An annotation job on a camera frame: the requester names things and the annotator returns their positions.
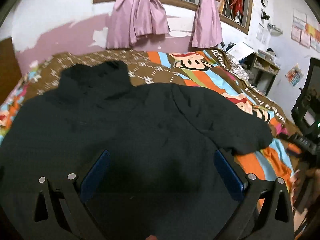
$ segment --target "blue stripe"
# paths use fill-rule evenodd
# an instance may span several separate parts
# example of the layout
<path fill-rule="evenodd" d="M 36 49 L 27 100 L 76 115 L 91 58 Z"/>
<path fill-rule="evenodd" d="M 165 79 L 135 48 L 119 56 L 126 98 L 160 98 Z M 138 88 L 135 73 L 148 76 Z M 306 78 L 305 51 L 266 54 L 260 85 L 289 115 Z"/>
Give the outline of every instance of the blue stripe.
<path fill-rule="evenodd" d="M 210 77 L 211 81 L 221 89 L 224 89 L 227 94 L 232 96 L 239 95 L 223 78 L 221 78 L 216 73 L 212 72 L 211 70 L 205 71 L 205 73 Z"/>
<path fill-rule="evenodd" d="M 210 64 L 213 64 L 214 67 L 220 66 L 220 65 L 218 64 L 218 62 L 217 62 L 215 59 L 213 59 L 205 50 L 203 50 L 202 52 L 203 52 L 209 59 L 211 59 L 212 61 L 215 62 L 215 63 L 211 63 L 211 62 L 210 62 Z"/>
<path fill-rule="evenodd" d="M 268 110 L 268 113 L 270 114 L 270 119 L 275 117 L 275 112 Z"/>
<path fill-rule="evenodd" d="M 288 168 L 291 169 L 291 176 L 293 176 L 294 172 L 293 172 L 293 167 L 290 161 L 290 157 L 285 151 L 281 141 L 279 139 L 273 138 L 273 141 L 270 144 L 270 147 L 273 148 L 278 153 L 279 160 L 281 160 Z"/>
<path fill-rule="evenodd" d="M 0 107 L 0 111 L 8 111 L 9 108 L 8 108 L 8 103 L 6 104 L 3 104 L 1 107 Z"/>
<path fill-rule="evenodd" d="M 163 52 L 158 52 L 158 54 L 160 57 L 161 65 L 171 68 L 171 64 L 169 63 L 167 54 Z"/>
<path fill-rule="evenodd" d="M 256 151 L 254 154 L 256 155 L 258 162 L 260 163 L 260 166 L 263 169 L 266 180 L 275 181 L 277 178 L 276 173 L 273 170 L 271 164 L 266 159 L 266 157 L 263 156 L 263 154 L 259 151 Z"/>

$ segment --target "pink wall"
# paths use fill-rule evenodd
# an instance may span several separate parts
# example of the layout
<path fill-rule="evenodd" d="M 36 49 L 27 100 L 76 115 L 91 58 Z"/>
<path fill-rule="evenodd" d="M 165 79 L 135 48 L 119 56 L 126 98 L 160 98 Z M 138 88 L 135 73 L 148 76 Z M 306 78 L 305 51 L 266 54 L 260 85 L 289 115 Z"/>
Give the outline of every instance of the pink wall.
<path fill-rule="evenodd" d="M 41 63 L 52 55 L 61 52 L 81 55 L 104 50 L 105 48 L 102 45 L 105 44 L 106 36 L 103 37 L 102 30 L 104 27 L 108 27 L 109 17 L 109 14 L 101 14 L 75 24 L 69 22 L 42 34 L 33 48 L 16 52 L 21 72 L 23 74 L 28 72 L 33 61 L 37 60 Z M 97 33 L 94 35 L 95 31 L 98 31 L 100 46 L 95 45 L 97 43 Z M 183 53 L 195 50 L 191 47 L 191 40 L 192 36 L 150 35 L 149 38 L 139 40 L 133 49 Z"/>

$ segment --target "white wall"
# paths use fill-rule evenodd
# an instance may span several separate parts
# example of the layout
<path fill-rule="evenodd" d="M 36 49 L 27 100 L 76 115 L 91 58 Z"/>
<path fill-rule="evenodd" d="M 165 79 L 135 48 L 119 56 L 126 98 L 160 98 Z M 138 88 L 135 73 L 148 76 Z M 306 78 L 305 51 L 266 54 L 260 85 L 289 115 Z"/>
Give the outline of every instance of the white wall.
<path fill-rule="evenodd" d="M 291 39 L 293 9 L 306 13 L 317 22 L 311 9 L 304 0 L 274 0 L 274 24 L 283 30 L 283 35 L 272 36 L 270 47 L 275 51 L 281 70 L 268 96 L 276 101 L 284 110 L 287 118 L 291 118 L 291 109 L 300 95 L 299 87 L 303 87 L 309 69 L 310 57 L 320 58 L 314 49 L 307 49 Z M 304 78 L 293 87 L 286 79 L 286 73 L 298 63 L 304 73 Z"/>
<path fill-rule="evenodd" d="M 268 6 L 264 8 L 267 15 L 270 16 L 269 22 L 273 21 L 273 0 L 268 0 Z M 238 43 L 240 41 L 245 41 L 249 46 L 254 48 L 255 50 L 269 48 L 269 40 L 267 40 L 266 44 L 262 44 L 256 39 L 257 30 L 259 23 L 264 25 L 267 28 L 268 21 L 261 20 L 261 9 L 263 8 L 260 0 L 253 0 L 252 6 L 252 14 L 251 14 L 251 22 L 248 35 L 242 33 L 241 31 L 227 25 L 225 23 L 221 23 L 222 25 L 222 34 L 223 41 L 226 45 L 230 42 Z"/>
<path fill-rule="evenodd" d="M 48 30 L 72 21 L 111 13 L 113 2 L 92 4 L 92 0 L 21 0 L 15 10 L 12 10 L 5 24 L 0 28 L 0 39 L 12 36 L 15 49 L 23 51 L 32 48 L 39 36 Z M 195 12 L 170 5 L 164 5 L 168 16 L 182 17 L 181 21 L 169 19 L 172 36 L 179 36 L 179 30 L 191 31 Z M 230 42 L 246 41 L 253 48 L 268 48 L 268 44 L 260 43 L 255 37 L 258 24 L 261 23 L 261 2 L 254 0 L 249 34 L 222 23 L 223 39 L 227 45 Z M 266 8 L 268 15 L 273 17 L 273 0 L 269 0 Z"/>
<path fill-rule="evenodd" d="M 14 10 L 10 11 L 0 27 L 0 41 L 11 36 Z"/>

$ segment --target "shelf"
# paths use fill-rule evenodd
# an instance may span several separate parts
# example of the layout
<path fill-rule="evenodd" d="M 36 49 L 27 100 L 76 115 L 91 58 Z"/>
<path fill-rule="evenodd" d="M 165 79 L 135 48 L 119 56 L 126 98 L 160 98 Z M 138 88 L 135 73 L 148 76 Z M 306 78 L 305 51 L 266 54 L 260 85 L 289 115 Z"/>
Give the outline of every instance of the shelf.
<path fill-rule="evenodd" d="M 256 66 L 256 65 L 253 65 L 252 67 L 257 68 L 257 69 L 259 69 L 259 70 L 261 70 L 261 71 L 264 71 L 264 72 L 266 72 L 266 73 L 269 73 L 270 75 L 276 76 L 276 73 L 270 72 L 269 70 L 266 70 L 266 69 L 264 69 L 263 67 L 258 67 L 258 66 Z"/>
<path fill-rule="evenodd" d="M 276 69 L 280 69 L 277 65 L 275 65 L 272 61 L 265 59 L 261 55 L 259 55 L 257 52 L 254 52 L 255 55 L 257 55 L 259 58 L 263 59 L 264 61 L 268 62 L 270 65 L 272 65 Z"/>

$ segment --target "colorful bedsheet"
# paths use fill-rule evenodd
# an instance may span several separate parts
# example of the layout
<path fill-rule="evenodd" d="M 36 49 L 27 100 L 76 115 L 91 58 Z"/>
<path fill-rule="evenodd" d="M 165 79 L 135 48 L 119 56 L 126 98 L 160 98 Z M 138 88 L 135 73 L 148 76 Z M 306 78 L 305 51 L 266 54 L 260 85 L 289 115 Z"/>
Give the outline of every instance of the colorful bedsheet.
<path fill-rule="evenodd" d="M 128 65 L 128 75 L 135 86 L 155 82 L 201 86 L 214 90 L 236 104 L 239 109 L 267 122 L 274 137 L 278 133 L 292 134 L 296 128 L 287 122 L 282 109 L 260 94 L 246 81 L 231 72 L 226 54 L 219 49 L 186 54 L 136 52 L 133 50 L 106 50 L 82 56 L 63 53 L 33 68 L 13 91 L 0 112 L 0 141 L 10 130 L 20 106 L 26 100 L 58 86 L 60 72 L 74 64 L 98 65 L 107 60 L 122 60 Z M 290 158 L 279 139 L 261 151 L 236 156 L 246 173 L 255 173 L 260 179 L 282 177 L 291 188 L 293 173 Z"/>

